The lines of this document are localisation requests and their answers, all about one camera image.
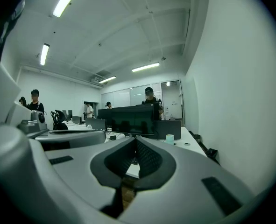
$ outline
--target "desk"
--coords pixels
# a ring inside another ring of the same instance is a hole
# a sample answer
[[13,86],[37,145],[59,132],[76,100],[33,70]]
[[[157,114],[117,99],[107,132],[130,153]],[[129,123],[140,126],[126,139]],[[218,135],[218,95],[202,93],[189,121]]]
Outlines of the desk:
[[[110,141],[109,138],[112,135],[116,135],[118,140],[125,138],[124,134],[111,132],[109,135],[106,136],[107,139],[105,143]],[[189,133],[189,131],[185,127],[181,127],[181,139],[175,140],[174,143],[175,143],[175,145],[173,145],[174,147],[188,149],[207,157],[204,151],[202,150],[202,148],[199,146],[199,144],[196,142],[196,140],[193,138],[193,136]],[[139,178],[139,170],[140,170],[139,164],[138,165],[132,164],[127,170],[127,175],[134,178]]]
[[72,121],[68,121],[68,122],[63,121],[62,123],[66,124],[68,130],[92,130],[86,127],[86,124],[78,125],[73,123]]

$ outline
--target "ceiling beam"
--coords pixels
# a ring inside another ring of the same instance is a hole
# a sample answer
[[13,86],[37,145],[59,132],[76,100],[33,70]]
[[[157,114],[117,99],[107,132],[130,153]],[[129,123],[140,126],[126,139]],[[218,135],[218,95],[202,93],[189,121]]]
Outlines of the ceiling beam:
[[163,40],[163,42],[156,42],[155,44],[153,44],[152,46],[148,47],[147,44],[140,44],[138,46],[132,47],[130,49],[127,49],[119,54],[117,54],[116,56],[108,59],[107,61],[103,62],[102,64],[98,65],[98,69],[96,71],[96,73],[108,69],[112,66],[114,66],[115,64],[120,63],[121,61],[124,61],[126,59],[130,59],[134,56],[138,56],[141,53],[145,53],[148,52],[150,50],[155,50],[155,49],[163,49],[166,47],[170,47],[170,46],[176,46],[176,45],[182,45],[185,43],[185,39],[184,38],[173,38],[173,39],[166,39]]
[[[124,7],[127,9],[127,11],[129,11],[131,14],[133,13],[133,10],[131,9],[131,7],[129,6],[129,4],[125,1],[125,0],[120,0],[122,2],[122,4],[124,5]],[[142,32],[142,34],[144,35],[144,38],[146,41],[148,41],[149,43],[149,40],[148,40],[148,37],[146,36],[145,34],[145,31],[142,27],[142,25],[139,23],[139,20],[137,19],[136,20],[136,24],[137,24],[137,27],[138,29]]]
[[143,9],[135,14],[123,17],[123,19],[116,18],[116,22],[110,21],[106,23],[104,26],[99,27],[99,29],[93,32],[94,38],[92,38],[91,42],[87,46],[85,46],[80,53],[78,53],[76,59],[71,63],[70,68],[72,68],[93,46],[98,45],[103,40],[107,39],[114,33],[122,30],[123,28],[132,25],[137,20],[148,17],[149,15],[160,14],[172,10],[186,10],[189,9],[189,7],[190,2],[175,0],[171,3],[164,3],[158,7],[153,7],[151,8],[151,11],[149,11],[148,9]]
[[94,83],[86,81],[86,80],[82,80],[82,79],[79,79],[79,78],[73,78],[73,77],[70,77],[70,76],[65,76],[65,75],[62,75],[62,74],[59,74],[59,73],[56,73],[56,72],[44,70],[44,69],[41,69],[41,68],[36,68],[36,67],[33,67],[33,66],[23,65],[23,66],[21,66],[21,68],[24,69],[24,70],[29,70],[29,71],[37,72],[37,73],[40,73],[40,74],[53,76],[53,77],[56,77],[56,78],[72,81],[72,82],[75,82],[75,83],[88,85],[88,86],[98,88],[98,89],[103,88],[103,86],[101,84],[94,84]]
[[[150,6],[149,6],[148,1],[147,1],[147,0],[144,0],[144,1],[145,1],[145,3],[146,3],[146,8],[147,8],[149,11],[151,11],[151,8],[150,8]],[[153,25],[154,25],[155,30],[156,30],[157,39],[159,40],[159,43],[160,43],[160,45],[161,45],[160,50],[161,50],[161,54],[162,54],[162,57],[163,57],[164,54],[163,54],[163,49],[162,49],[162,41],[161,41],[160,35],[159,35],[159,33],[158,33],[156,21],[155,21],[155,18],[154,18],[154,16],[153,16],[153,13],[150,12],[150,14],[151,14],[151,19],[152,19],[152,21],[153,21]]]
[[102,77],[102,76],[100,76],[100,75],[98,75],[98,74],[96,74],[96,73],[94,73],[94,72],[91,72],[91,71],[89,71],[89,70],[83,69],[82,67],[74,66],[74,68],[79,69],[79,70],[86,71],[86,72],[88,72],[88,73],[90,73],[90,74],[96,75],[96,76],[98,76],[98,77],[104,79],[104,77]]

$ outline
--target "white shirt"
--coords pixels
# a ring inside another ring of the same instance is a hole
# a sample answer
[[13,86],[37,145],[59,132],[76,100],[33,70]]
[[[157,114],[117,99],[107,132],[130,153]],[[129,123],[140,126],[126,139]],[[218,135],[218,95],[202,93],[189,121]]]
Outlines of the white shirt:
[[87,107],[87,118],[93,118],[93,108],[92,108],[92,106]]

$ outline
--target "man in black cap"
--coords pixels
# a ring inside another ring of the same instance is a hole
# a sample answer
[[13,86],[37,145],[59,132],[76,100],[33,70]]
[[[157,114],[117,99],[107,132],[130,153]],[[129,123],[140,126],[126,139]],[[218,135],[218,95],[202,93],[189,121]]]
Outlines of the man in black cap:
[[161,120],[161,114],[164,112],[163,103],[161,99],[154,96],[153,89],[151,87],[147,87],[145,89],[145,95],[146,95],[146,99],[142,101],[142,105],[156,104],[154,107],[154,120]]
[[33,101],[29,105],[27,105],[27,108],[30,110],[37,110],[37,111],[41,111],[42,113],[44,113],[43,104],[38,101],[39,91],[32,90],[31,96],[32,96]]

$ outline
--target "computer monitor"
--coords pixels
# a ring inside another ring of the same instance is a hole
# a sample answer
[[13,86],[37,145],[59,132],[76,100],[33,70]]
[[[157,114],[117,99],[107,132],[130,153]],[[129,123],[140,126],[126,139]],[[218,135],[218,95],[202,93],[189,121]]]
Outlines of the computer monitor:
[[143,135],[150,139],[166,139],[167,134],[173,134],[174,140],[181,139],[181,122],[180,120],[157,120],[154,121],[155,135]]
[[65,115],[65,119],[67,119],[67,113],[66,110],[62,110],[63,114]]
[[82,117],[81,116],[73,116],[72,117],[72,122],[78,125],[82,124]]
[[106,120],[106,125],[108,127],[112,126],[112,110],[113,109],[99,110],[99,114],[97,116],[98,119],[105,119]]
[[92,129],[106,130],[106,121],[104,119],[86,119],[86,127],[92,126]]
[[69,114],[69,118],[72,119],[72,110],[69,110],[68,114]]
[[154,103],[150,103],[150,104],[142,104],[142,105],[153,105],[155,121],[160,120],[160,114],[159,114],[160,105],[158,102],[154,102]]
[[153,110],[153,105],[113,108],[112,132],[154,135]]

